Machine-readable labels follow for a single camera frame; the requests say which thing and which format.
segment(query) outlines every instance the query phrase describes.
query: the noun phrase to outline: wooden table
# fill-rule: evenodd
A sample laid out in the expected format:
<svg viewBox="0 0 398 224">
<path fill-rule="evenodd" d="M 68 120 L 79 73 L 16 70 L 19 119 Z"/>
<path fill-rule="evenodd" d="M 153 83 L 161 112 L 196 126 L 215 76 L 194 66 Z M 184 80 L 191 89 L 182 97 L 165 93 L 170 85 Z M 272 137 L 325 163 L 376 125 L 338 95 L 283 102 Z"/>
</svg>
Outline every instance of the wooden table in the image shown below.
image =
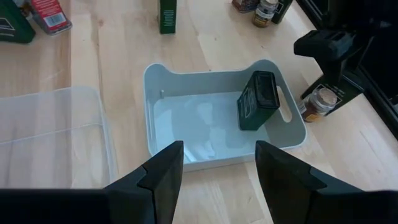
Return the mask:
<svg viewBox="0 0 398 224">
<path fill-rule="evenodd" d="M 258 29 L 230 0 L 178 0 L 177 34 L 159 35 L 157 0 L 64 0 L 73 29 L 30 45 L 0 44 L 0 96 L 71 85 L 96 88 L 111 126 L 119 176 L 149 158 L 142 74 L 154 62 L 176 72 L 246 68 L 266 58 L 295 99 L 321 74 L 293 53 L 314 29 L 296 2 L 277 26 Z M 363 95 L 319 123 L 289 153 L 364 190 L 398 189 L 398 142 Z M 183 175 L 174 223 L 269 223 L 253 162 Z"/>
</svg>

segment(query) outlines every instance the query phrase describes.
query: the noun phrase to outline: clear plastic container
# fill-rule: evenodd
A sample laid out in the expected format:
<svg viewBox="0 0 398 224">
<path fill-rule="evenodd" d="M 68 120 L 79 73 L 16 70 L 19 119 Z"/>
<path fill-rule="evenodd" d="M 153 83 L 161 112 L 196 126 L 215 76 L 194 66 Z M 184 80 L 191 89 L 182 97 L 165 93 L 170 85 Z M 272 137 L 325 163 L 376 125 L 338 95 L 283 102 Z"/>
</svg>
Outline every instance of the clear plastic container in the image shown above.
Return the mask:
<svg viewBox="0 0 398 224">
<path fill-rule="evenodd" d="M 96 90 L 0 98 L 0 188 L 103 188 L 116 174 Z"/>
</svg>

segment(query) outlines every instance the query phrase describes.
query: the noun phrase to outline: glass jar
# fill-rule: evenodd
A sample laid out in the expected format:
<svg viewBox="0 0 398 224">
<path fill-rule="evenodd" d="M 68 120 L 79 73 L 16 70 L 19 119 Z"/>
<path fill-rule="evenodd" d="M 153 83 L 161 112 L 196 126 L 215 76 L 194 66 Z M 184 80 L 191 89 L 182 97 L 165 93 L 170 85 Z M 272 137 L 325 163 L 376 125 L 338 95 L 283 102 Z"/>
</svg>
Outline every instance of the glass jar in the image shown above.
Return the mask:
<svg viewBox="0 0 398 224">
<path fill-rule="evenodd" d="M 318 121 L 337 104 L 337 95 L 328 88 L 315 89 L 298 105 L 300 114 L 306 122 Z"/>
<path fill-rule="evenodd" d="M 267 27 L 274 17 L 278 6 L 278 0 L 261 0 L 254 13 L 252 23 L 260 28 Z"/>
</svg>

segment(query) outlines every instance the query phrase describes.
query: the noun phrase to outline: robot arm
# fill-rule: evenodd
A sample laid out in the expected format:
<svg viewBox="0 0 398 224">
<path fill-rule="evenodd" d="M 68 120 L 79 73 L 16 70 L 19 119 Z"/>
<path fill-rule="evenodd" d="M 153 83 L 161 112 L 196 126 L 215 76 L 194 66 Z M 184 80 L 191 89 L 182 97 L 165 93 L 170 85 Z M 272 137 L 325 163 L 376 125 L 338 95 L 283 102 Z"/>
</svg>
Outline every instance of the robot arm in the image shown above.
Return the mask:
<svg viewBox="0 0 398 224">
<path fill-rule="evenodd" d="M 256 167 L 275 224 L 398 222 L 398 192 L 364 192 L 264 141 Z"/>
<path fill-rule="evenodd" d="M 294 53 L 313 57 L 324 75 L 339 82 L 344 70 L 355 71 L 373 37 L 396 23 L 398 1 L 329 1 L 324 29 L 312 30 L 294 43 Z"/>
</svg>

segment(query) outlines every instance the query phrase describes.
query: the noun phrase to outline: green box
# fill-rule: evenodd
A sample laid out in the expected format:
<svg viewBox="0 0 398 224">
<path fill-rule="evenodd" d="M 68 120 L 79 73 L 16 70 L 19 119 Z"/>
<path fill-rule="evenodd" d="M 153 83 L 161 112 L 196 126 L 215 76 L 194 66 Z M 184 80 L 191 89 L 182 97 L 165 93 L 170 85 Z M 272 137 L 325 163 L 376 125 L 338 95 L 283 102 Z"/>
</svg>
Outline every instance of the green box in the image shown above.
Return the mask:
<svg viewBox="0 0 398 224">
<path fill-rule="evenodd" d="M 274 74 L 255 71 L 238 99 L 239 128 L 257 131 L 279 105 Z"/>
<path fill-rule="evenodd" d="M 275 24 L 279 24 L 284 18 L 292 2 L 293 0 L 279 0 L 274 17 L 272 18 L 271 21 Z"/>
<path fill-rule="evenodd" d="M 28 44 L 35 34 L 12 0 L 0 1 L 0 40 Z"/>
<path fill-rule="evenodd" d="M 159 31 L 161 34 L 175 34 L 177 0 L 159 0 Z"/>
</svg>

